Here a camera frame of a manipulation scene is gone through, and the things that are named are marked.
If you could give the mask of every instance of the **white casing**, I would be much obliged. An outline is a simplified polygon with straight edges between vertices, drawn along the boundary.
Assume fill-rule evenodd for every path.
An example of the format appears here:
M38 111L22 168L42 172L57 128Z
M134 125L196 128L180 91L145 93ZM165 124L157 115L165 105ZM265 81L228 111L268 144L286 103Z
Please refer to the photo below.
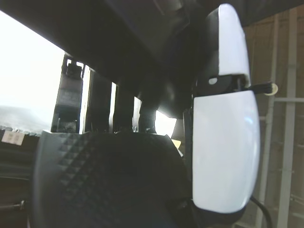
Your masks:
M220 5L218 10L218 75L243 74L249 87L247 45L238 14L229 4Z
M194 98L193 201L218 213L241 210L257 179L260 128L252 91Z

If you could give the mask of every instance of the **white sticker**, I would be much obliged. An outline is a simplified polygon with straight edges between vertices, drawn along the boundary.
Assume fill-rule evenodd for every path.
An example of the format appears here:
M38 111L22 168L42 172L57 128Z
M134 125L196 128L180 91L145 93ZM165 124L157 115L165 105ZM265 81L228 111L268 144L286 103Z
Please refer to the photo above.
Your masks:
M24 134L5 131L1 141L4 143L16 144L21 146L23 139L24 139Z

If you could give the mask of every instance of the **black cable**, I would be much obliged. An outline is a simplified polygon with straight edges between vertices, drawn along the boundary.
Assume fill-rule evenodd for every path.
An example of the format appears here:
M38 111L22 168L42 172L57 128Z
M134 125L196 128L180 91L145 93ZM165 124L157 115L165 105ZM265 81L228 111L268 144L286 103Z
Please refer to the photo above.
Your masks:
M267 210L267 208L261 204L256 198L254 198L253 196L250 198L250 200L255 203L260 209L261 211L263 212L264 216L265 216L265 219L266 219L266 224L267 224L267 228L273 228L272 226L272 220L271 220L271 217L270 217L270 213L269 211Z

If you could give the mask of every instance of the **textured black pad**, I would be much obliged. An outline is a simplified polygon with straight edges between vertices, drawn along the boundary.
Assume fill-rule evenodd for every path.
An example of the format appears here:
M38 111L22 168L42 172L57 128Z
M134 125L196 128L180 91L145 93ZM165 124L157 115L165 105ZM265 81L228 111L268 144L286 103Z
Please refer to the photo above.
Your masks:
M33 228L173 228L166 206L191 196L168 136L43 132L33 176Z

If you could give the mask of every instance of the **white rounded cover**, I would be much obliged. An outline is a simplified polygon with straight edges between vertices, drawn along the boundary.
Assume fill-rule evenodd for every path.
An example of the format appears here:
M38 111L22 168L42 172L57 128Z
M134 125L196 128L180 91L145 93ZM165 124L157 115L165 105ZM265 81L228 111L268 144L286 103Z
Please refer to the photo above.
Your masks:
M252 91L196 97L193 201L218 213L241 210L257 179L259 116Z

